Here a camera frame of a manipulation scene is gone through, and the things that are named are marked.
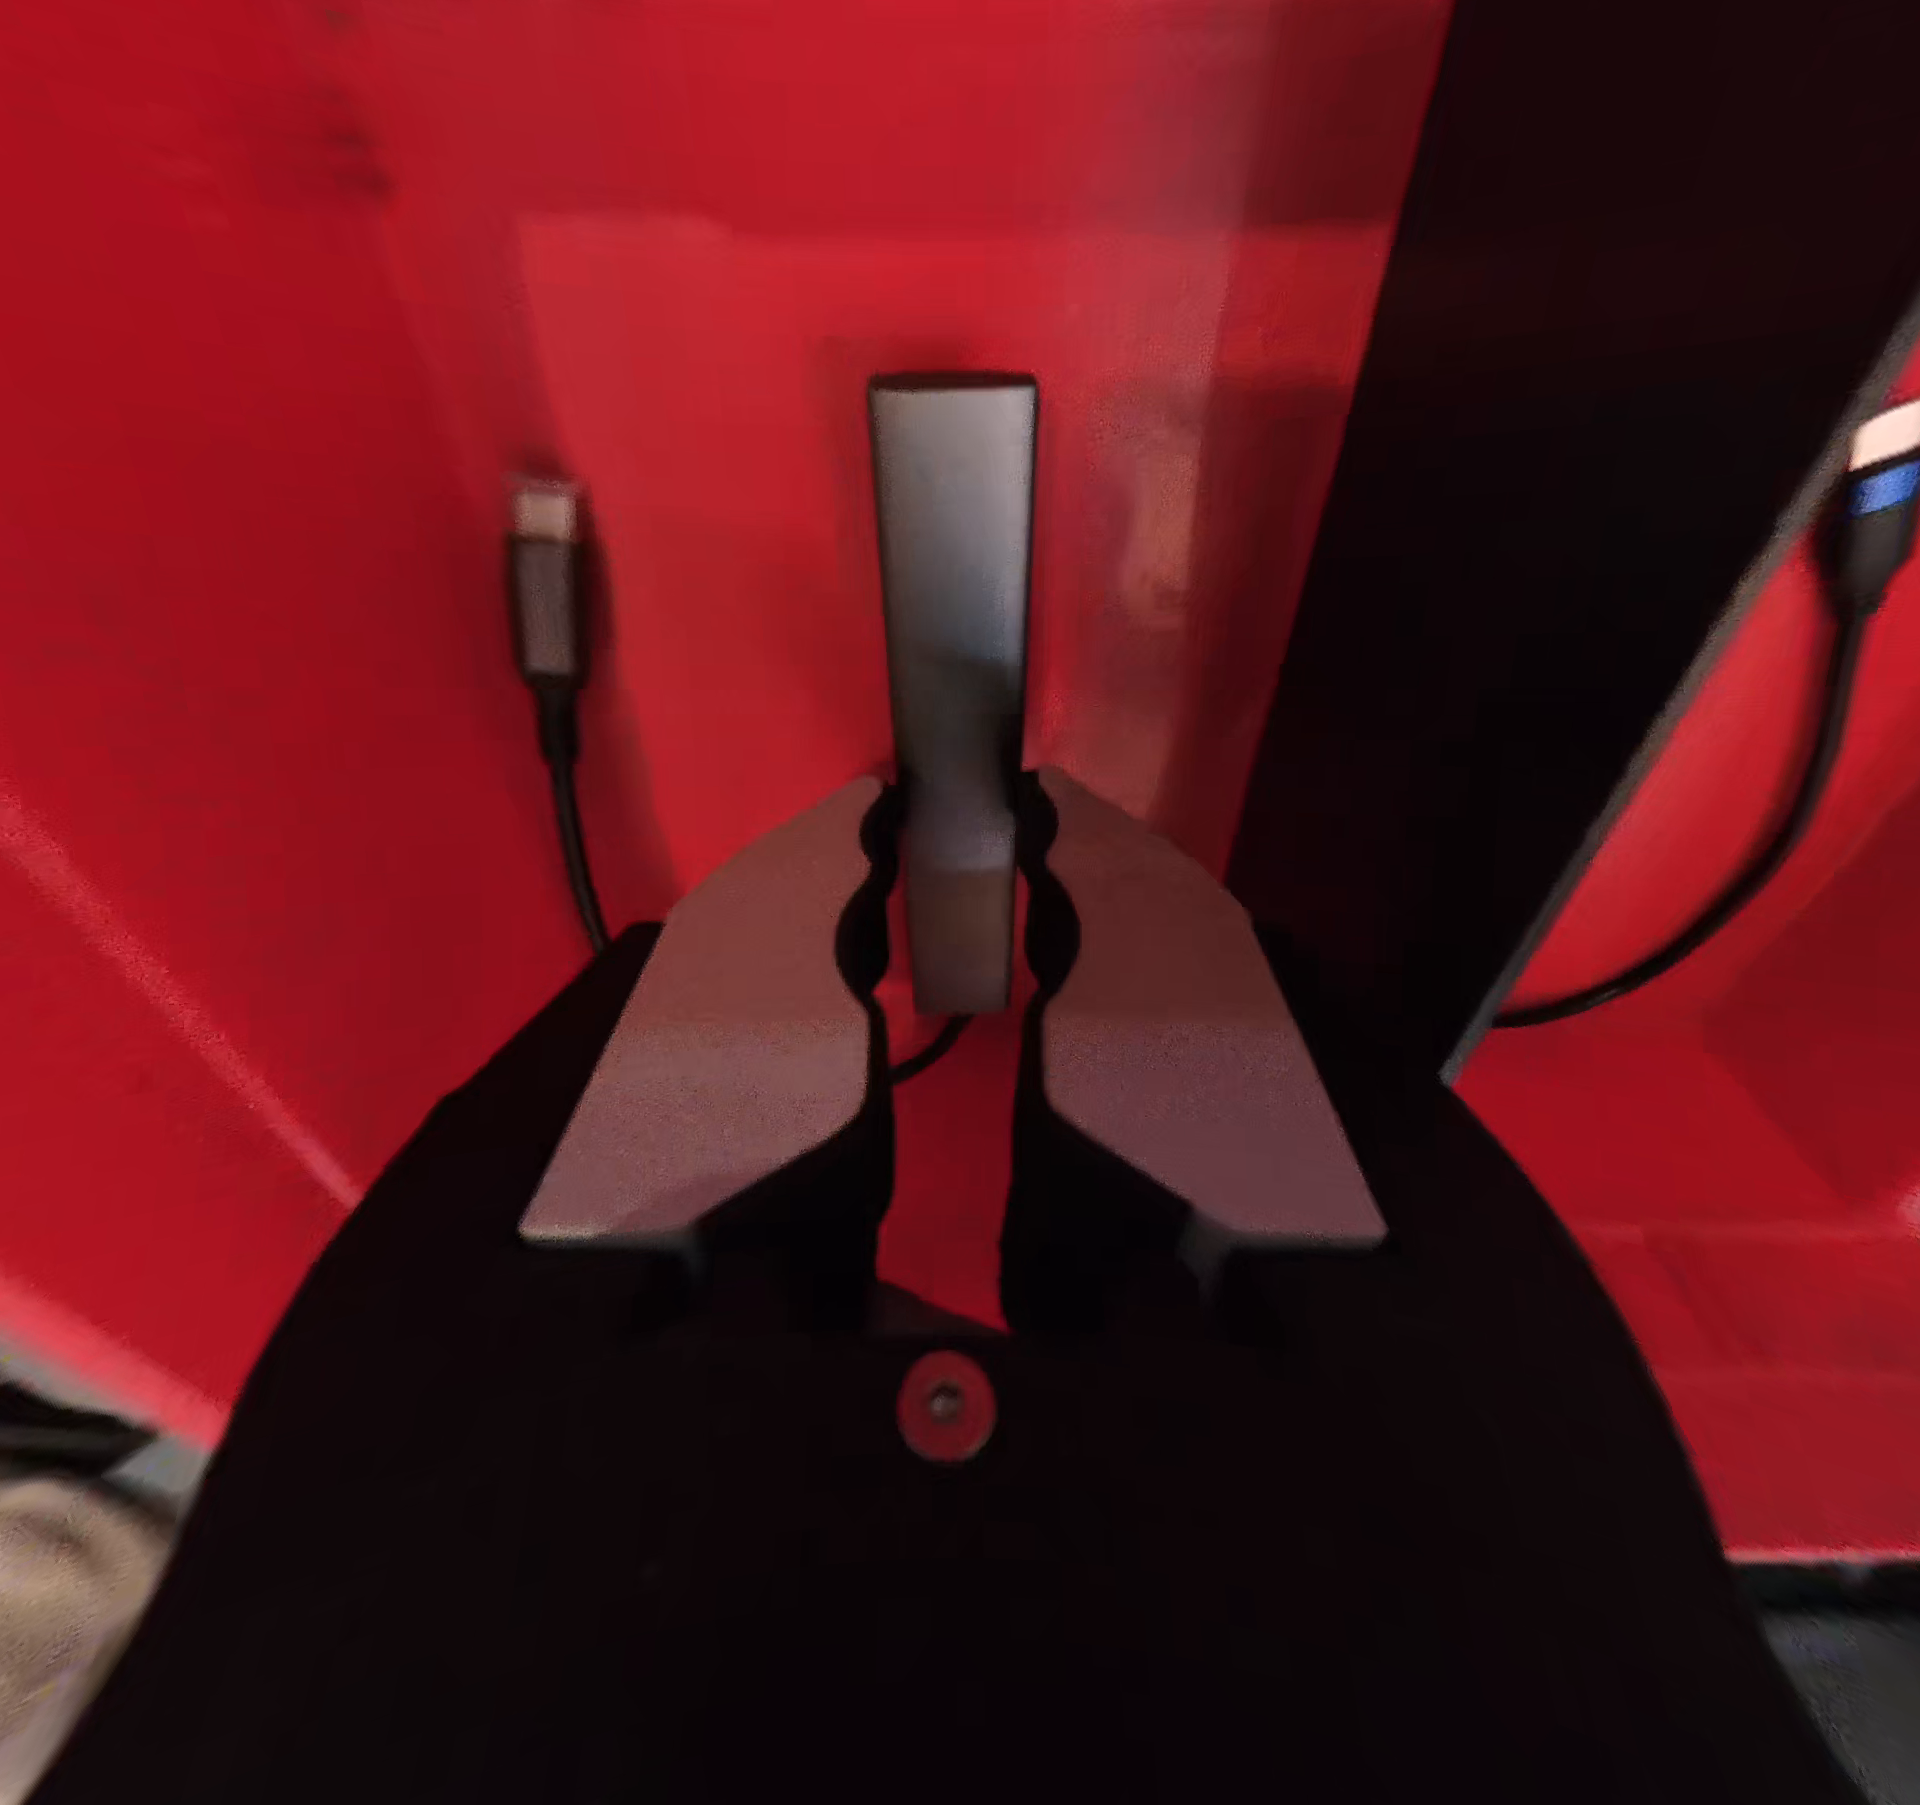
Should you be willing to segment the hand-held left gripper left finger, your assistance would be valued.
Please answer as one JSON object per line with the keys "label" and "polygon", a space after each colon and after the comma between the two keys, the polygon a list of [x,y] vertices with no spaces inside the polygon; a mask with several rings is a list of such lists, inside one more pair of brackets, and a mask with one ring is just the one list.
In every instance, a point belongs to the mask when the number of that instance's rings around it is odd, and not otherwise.
{"label": "hand-held left gripper left finger", "polygon": [[895,1185],[887,973],[900,789],[866,775],[667,915],[517,1221],[554,1251],[762,1273],[809,1329],[866,1324]]}

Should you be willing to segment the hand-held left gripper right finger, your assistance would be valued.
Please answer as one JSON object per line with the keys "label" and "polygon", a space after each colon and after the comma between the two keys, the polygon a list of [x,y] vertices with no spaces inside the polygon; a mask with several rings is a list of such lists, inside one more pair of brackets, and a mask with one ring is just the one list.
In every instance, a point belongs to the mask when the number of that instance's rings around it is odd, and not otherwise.
{"label": "hand-held left gripper right finger", "polygon": [[1008,1324],[1091,1335],[1148,1293],[1387,1243],[1250,913],[1160,833],[1044,767],[1020,782]]}

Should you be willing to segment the grey USB hub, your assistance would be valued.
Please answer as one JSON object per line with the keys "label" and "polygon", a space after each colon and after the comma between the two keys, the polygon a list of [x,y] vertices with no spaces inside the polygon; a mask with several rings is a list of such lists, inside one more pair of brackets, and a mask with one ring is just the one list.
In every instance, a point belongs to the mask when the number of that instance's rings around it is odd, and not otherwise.
{"label": "grey USB hub", "polygon": [[[891,1065],[904,1083],[1008,1007],[1035,536],[1040,386],[1008,371],[870,377],[881,641],[901,795],[909,978],[937,1032]],[[557,851],[588,953],[611,933],[577,795],[588,682],[588,508],[576,483],[524,476],[503,540],[514,665],[535,718]]]}

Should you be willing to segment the red storage bin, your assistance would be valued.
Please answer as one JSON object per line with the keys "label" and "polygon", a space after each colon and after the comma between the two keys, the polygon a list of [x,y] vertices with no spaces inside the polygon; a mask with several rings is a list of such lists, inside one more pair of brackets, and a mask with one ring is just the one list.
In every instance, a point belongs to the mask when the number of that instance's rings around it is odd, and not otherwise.
{"label": "red storage bin", "polygon": [[[4,0],[4,1359],[207,1450],[584,960],[517,470],[616,922],[887,758],[895,370],[1038,380],[1025,752],[1229,885],[1453,2]],[[1786,813],[1837,475],[1445,1074],[1750,1562],[1916,1560],[1913,564],[1778,879],[1504,1018]]]}

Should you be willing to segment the grey desk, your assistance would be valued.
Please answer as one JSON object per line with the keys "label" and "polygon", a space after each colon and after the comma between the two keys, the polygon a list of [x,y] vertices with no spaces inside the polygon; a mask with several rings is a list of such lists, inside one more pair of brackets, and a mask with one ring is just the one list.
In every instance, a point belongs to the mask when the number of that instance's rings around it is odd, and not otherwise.
{"label": "grey desk", "polygon": [[[207,1453],[4,1359],[1,1799],[29,1801],[151,1600]],[[1740,1566],[1776,1659],[1865,1801],[1918,1799],[1916,1566]]]}

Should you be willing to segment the black bin divider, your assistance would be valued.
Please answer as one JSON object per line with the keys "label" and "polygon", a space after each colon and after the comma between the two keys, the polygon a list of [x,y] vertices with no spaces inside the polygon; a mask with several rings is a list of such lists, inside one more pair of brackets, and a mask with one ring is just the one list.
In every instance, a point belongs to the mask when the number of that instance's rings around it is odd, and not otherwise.
{"label": "black bin divider", "polygon": [[1916,0],[1453,0],[1227,882],[1447,1074],[1916,336]]}

